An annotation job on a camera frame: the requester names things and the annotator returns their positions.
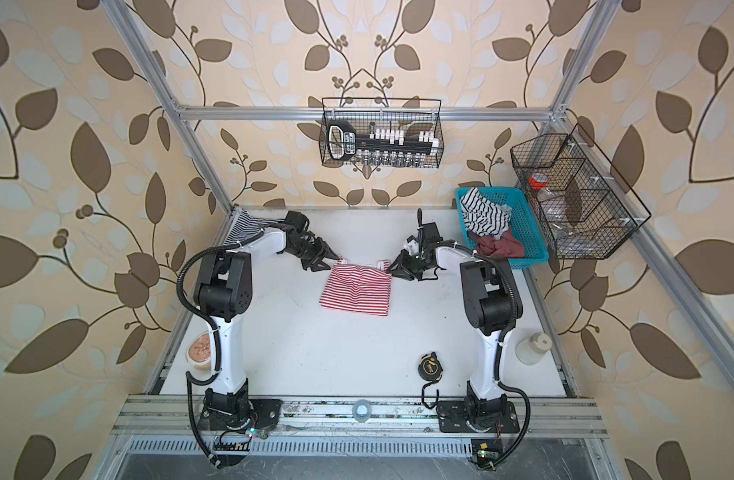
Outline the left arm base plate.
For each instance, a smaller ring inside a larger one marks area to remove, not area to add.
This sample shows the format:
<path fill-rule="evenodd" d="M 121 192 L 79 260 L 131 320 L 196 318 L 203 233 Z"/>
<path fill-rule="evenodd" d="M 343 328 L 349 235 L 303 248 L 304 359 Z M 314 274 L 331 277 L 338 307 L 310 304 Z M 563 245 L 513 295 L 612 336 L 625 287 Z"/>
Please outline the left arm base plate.
<path fill-rule="evenodd" d="M 205 402 L 197 425 L 207 431 L 269 429 L 278 424 L 282 404 L 280 399 L 254 398 L 230 405 L 227 398 L 218 396 Z"/>

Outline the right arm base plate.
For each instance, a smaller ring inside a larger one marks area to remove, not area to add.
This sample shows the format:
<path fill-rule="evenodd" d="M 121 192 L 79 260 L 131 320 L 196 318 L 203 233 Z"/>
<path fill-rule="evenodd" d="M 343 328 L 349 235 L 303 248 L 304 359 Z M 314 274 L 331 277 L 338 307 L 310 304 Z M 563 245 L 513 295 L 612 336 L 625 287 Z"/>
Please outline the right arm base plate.
<path fill-rule="evenodd" d="M 516 434 L 521 430 L 510 401 L 494 400 L 483 411 L 464 401 L 439 401 L 435 411 L 442 433 Z"/>

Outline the blue white striped tank top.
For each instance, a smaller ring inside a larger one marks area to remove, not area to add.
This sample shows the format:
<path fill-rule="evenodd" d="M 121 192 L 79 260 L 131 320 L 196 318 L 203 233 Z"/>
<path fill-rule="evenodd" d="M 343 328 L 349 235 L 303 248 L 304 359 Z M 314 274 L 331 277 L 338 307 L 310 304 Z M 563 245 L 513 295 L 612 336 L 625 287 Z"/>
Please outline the blue white striped tank top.
<path fill-rule="evenodd" d="M 224 240 L 224 245 L 251 240 L 260 234 L 270 223 L 272 223 L 271 219 L 255 217 L 247 210 L 241 209 L 232 221 Z"/>

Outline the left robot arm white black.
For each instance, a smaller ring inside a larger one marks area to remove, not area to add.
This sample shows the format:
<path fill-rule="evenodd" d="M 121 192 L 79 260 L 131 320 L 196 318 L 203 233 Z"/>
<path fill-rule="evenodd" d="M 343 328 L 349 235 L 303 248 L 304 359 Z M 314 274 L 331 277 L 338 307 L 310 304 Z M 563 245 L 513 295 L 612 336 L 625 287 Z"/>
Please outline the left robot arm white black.
<path fill-rule="evenodd" d="M 253 268 L 283 253 L 311 272 L 332 268 L 339 256 L 309 229 L 301 212 L 281 219 L 255 217 L 245 210 L 232 221 L 221 246 L 207 248 L 184 263 L 176 282 L 181 304 L 208 326 L 210 376 L 185 373 L 187 394 L 204 389 L 203 411 L 239 430 L 259 425 L 262 415 L 249 398 L 241 353 L 243 319 L 253 299 Z"/>

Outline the red white striped tank top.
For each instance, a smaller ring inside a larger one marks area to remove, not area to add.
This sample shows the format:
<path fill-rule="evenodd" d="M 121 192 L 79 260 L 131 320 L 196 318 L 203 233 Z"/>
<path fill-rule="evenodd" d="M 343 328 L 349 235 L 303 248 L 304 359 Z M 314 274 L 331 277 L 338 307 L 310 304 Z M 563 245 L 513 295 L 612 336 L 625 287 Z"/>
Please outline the red white striped tank top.
<path fill-rule="evenodd" d="M 331 310 L 386 317 L 392 286 L 387 269 L 386 261 L 373 266 L 339 262 L 332 267 L 320 305 Z"/>

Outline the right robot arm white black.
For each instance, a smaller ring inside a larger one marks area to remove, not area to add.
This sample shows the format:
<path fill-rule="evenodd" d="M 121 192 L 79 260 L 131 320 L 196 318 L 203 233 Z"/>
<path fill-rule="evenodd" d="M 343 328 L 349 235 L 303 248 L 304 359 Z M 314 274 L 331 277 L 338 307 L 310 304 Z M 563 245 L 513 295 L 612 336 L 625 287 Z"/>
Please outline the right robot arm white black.
<path fill-rule="evenodd" d="M 507 395 L 526 396 L 506 385 L 501 375 L 507 336 L 523 315 L 513 271 L 507 259 L 486 257 L 443 239 L 434 222 L 423 221 L 421 210 L 417 211 L 417 226 L 417 234 L 407 239 L 388 273 L 409 281 L 424 281 L 427 271 L 435 280 L 440 270 L 456 275 L 465 317 L 478 332 L 478 343 L 464 400 L 453 415 L 470 431 L 491 431 L 510 416 Z"/>

